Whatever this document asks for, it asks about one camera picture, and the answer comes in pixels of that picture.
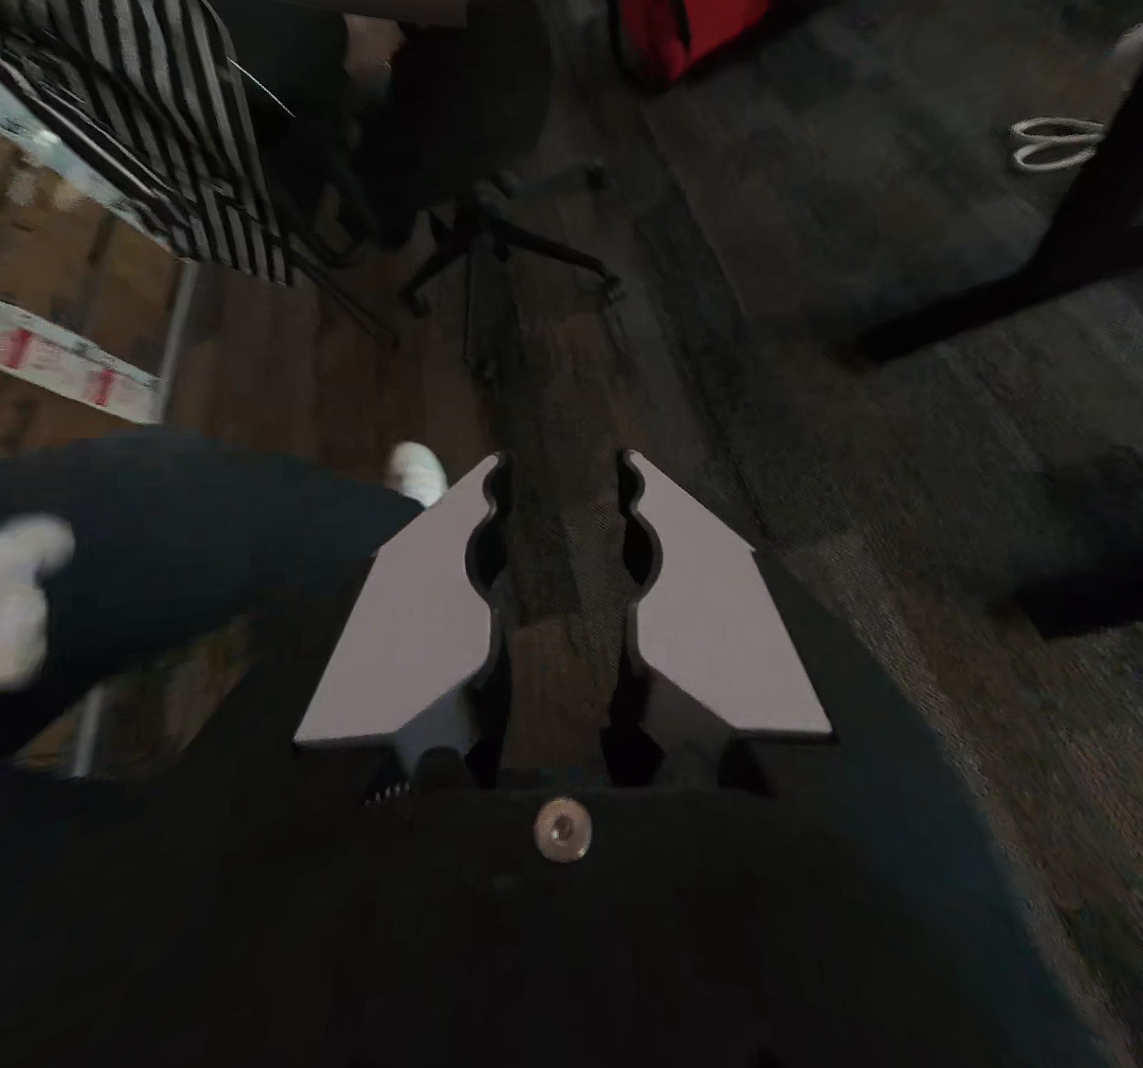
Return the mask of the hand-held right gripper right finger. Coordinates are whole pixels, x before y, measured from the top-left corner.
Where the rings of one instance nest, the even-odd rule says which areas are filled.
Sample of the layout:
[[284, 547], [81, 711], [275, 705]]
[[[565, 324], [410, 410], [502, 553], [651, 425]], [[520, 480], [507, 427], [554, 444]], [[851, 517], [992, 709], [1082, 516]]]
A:
[[617, 474], [637, 726], [654, 742], [831, 740], [754, 548], [642, 453], [619, 450]]

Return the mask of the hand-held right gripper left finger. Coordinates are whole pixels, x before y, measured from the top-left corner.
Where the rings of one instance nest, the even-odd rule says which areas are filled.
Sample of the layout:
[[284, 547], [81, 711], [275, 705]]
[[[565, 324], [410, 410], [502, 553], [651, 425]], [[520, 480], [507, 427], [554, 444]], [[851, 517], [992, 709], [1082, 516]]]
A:
[[507, 565], [510, 480], [509, 456], [492, 454], [379, 548], [293, 746], [384, 746], [405, 774], [447, 748], [494, 777], [510, 668], [492, 589]]

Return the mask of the person's white shoe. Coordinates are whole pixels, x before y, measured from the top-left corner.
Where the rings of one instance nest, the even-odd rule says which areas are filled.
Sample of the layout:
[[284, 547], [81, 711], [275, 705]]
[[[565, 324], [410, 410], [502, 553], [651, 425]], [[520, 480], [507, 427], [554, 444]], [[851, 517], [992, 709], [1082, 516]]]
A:
[[449, 490], [447, 475], [439, 458], [428, 446], [411, 441], [392, 446], [382, 482], [421, 508], [439, 503]]

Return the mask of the stack of cardboard boxes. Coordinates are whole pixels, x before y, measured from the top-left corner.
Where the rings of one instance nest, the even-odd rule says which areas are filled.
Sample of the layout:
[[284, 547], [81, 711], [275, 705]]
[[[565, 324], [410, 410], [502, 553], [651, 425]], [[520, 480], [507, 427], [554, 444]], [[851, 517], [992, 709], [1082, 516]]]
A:
[[190, 269], [1, 146], [1, 453], [154, 423]]

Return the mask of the black table leg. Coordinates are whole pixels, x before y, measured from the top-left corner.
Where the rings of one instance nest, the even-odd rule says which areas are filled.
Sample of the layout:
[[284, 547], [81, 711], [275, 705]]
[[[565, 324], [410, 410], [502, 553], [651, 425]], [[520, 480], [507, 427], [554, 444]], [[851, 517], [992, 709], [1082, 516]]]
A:
[[992, 282], [882, 321], [849, 344], [879, 366], [1141, 266], [1141, 76], [1065, 190], [1028, 261]]

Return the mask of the black office chair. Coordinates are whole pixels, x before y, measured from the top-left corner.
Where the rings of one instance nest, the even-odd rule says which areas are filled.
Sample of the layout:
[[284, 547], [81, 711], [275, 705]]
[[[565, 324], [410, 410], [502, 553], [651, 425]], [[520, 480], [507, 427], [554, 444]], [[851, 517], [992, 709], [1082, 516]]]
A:
[[382, 97], [357, 117], [350, 172], [379, 246], [400, 246], [419, 214], [430, 219], [435, 248], [398, 293], [411, 314], [426, 314], [424, 285], [483, 238], [503, 261], [528, 251], [591, 272], [607, 299], [621, 298], [619, 276], [601, 260], [502, 212], [502, 204], [533, 194], [607, 188], [597, 158], [533, 182], [512, 175], [545, 130], [553, 79], [550, 33], [534, 0], [470, 0], [461, 28], [403, 34]]

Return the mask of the black white striped cloth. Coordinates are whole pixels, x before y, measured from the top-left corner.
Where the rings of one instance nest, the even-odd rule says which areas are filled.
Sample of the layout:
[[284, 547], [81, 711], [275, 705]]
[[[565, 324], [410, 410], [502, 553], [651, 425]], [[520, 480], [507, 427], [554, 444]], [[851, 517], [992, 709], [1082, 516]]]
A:
[[1, 0], [2, 135], [179, 258], [293, 282], [206, 0]]

